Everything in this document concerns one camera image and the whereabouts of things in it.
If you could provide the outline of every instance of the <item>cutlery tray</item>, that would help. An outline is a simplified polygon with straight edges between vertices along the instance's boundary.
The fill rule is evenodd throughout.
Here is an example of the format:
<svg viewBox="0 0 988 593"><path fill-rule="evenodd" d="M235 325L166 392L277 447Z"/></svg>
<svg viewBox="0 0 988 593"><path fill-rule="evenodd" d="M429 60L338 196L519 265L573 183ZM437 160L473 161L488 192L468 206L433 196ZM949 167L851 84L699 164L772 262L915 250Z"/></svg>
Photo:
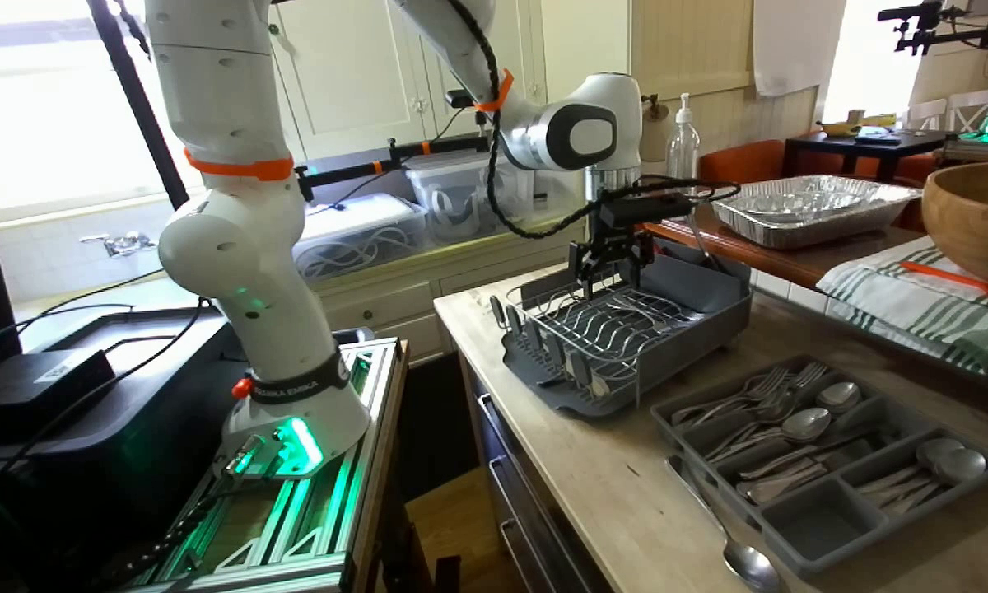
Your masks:
<svg viewBox="0 0 988 593"><path fill-rule="evenodd" d="M858 401L851 408L830 407L830 430L818 442L783 437L774 418L818 408L819 392L836 382L852 382ZM658 401L652 418L671 455L683 455L724 508L760 530L766 549L802 577L819 575L988 486L988 453L982 453L984 470L969 480L932 477L915 458L921 442L974 444L815 356Z"/></svg>

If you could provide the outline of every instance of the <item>bowl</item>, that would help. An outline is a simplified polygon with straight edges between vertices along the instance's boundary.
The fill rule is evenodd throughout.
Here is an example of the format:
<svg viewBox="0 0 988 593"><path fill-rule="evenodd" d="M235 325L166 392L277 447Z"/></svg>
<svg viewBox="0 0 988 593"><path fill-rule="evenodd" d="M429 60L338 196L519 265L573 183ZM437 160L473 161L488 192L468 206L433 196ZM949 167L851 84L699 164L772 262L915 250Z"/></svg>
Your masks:
<svg viewBox="0 0 988 593"><path fill-rule="evenodd" d="M988 161L932 173L921 225L946 258L988 281Z"/></svg>

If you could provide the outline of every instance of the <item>gray dish rack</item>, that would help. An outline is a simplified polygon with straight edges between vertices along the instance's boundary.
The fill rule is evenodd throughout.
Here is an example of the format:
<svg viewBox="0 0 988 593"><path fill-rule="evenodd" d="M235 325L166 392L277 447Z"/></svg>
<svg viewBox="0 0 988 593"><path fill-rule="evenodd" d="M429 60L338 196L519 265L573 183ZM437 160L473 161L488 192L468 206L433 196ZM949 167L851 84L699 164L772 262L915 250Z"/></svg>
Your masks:
<svg viewBox="0 0 988 593"><path fill-rule="evenodd" d="M742 425L760 414L772 418L772 408L778 407L780 418L807 408L815 407L818 392L834 382L861 387L861 401L834 411L834 425L819 442L791 444L788 437L772 437L724 455L724 437L738 436ZM658 422L671 455L701 480L709 480L724 508L760 530L766 548L802 577L815 577L988 486L984 464L984 474L963 486L932 480L935 492L915 497L914 505L886 497L892 488L907 493L904 480L892 486L899 474L914 470L914 480L921 480L927 467L915 462L915 447L921 442L952 437L969 447L974 444L815 356L783 361L778 366L728 379L718 390L658 401L652 407L652 418ZM794 486L774 497L747 497L755 493L755 480L744 474L755 474L755 467L774 467L772 462L783 455L791 455L797 464L810 462L818 470L797 470L804 477L788 477L788 486Z"/></svg>
<svg viewBox="0 0 988 593"><path fill-rule="evenodd" d="M519 287L519 309L502 306L503 366L546 407L606 418L712 356L752 320L747 273L658 258L639 287L616 277L590 296L567 277Z"/></svg>

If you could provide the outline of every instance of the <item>cloth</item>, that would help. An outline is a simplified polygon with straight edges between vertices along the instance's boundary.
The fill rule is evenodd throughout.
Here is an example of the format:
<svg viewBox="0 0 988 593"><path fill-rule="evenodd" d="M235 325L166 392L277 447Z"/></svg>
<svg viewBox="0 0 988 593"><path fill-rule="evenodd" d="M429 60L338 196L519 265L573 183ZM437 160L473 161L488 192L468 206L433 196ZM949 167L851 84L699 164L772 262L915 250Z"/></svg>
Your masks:
<svg viewBox="0 0 988 593"><path fill-rule="evenodd" d="M830 80L845 0L755 0L757 95L788 95Z"/></svg>
<svg viewBox="0 0 988 593"><path fill-rule="evenodd" d="M834 296L827 312L984 376L988 292L910 273L910 265L964 273L932 239L915 239L827 270L818 283Z"/></svg>

